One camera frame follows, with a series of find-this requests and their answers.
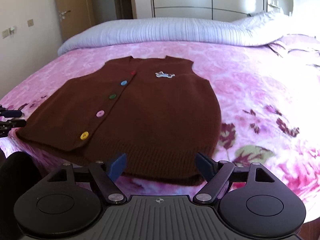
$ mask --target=doorway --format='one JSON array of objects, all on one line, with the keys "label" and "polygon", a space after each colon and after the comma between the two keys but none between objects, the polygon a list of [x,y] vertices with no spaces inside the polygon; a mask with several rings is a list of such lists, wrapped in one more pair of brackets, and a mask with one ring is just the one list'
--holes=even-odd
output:
[{"label": "doorway", "polygon": [[63,41],[103,22],[133,19],[131,0],[56,0]]},{"label": "doorway", "polygon": [[95,23],[133,19],[131,0],[92,0]]}]

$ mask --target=floral pattern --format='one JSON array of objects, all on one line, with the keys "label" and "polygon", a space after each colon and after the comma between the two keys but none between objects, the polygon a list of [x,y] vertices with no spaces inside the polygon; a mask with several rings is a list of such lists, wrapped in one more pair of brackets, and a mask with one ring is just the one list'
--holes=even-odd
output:
[{"label": "floral pattern", "polygon": [[[222,130],[212,158],[237,166],[260,162],[304,202],[305,222],[320,210],[320,71],[301,61],[276,56],[268,47],[245,48],[199,42],[145,42],[77,49],[58,57],[8,93],[0,104],[21,109],[27,119],[67,80],[100,69],[113,58],[160,57],[192,60],[193,71],[209,80],[220,104]],[[11,130],[0,139],[6,154],[25,151],[42,174],[65,162],[31,148]],[[127,196],[190,195],[205,184],[181,187],[120,177]],[[237,183],[233,189],[243,186]]]}]

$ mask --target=ribbed hem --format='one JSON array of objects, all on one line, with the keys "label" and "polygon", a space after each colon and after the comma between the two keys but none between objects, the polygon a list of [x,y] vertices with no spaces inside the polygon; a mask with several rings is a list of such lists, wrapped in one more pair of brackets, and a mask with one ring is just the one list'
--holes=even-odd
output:
[{"label": "ribbed hem", "polygon": [[87,166],[97,160],[108,161],[117,153],[127,153],[127,169],[123,173],[124,176],[181,186],[198,186],[204,182],[196,168],[195,156],[201,152],[212,157],[214,151],[212,146],[196,147],[189,151],[167,151],[159,147],[137,147],[117,141],[104,143],[95,151],[84,147],[72,152],[63,152],[34,142],[28,144],[80,166]]}]

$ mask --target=wooden door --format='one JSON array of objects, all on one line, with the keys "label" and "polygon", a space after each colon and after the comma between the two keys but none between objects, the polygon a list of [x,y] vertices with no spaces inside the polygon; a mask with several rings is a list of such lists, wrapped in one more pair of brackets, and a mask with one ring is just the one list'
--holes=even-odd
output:
[{"label": "wooden door", "polygon": [[64,41],[95,25],[92,0],[56,0]]}]

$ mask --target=light switch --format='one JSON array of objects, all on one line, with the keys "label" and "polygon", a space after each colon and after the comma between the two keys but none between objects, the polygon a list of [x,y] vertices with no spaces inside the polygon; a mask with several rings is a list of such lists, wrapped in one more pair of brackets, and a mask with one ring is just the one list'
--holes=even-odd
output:
[{"label": "light switch", "polygon": [[28,20],[28,27],[31,27],[31,26],[33,26],[34,24],[33,24],[33,19],[31,19],[31,20]]},{"label": "light switch", "polygon": [[4,39],[4,38],[6,38],[6,37],[8,37],[9,36],[9,30],[7,29],[7,30],[4,30],[3,32],[2,32],[2,38]]}]

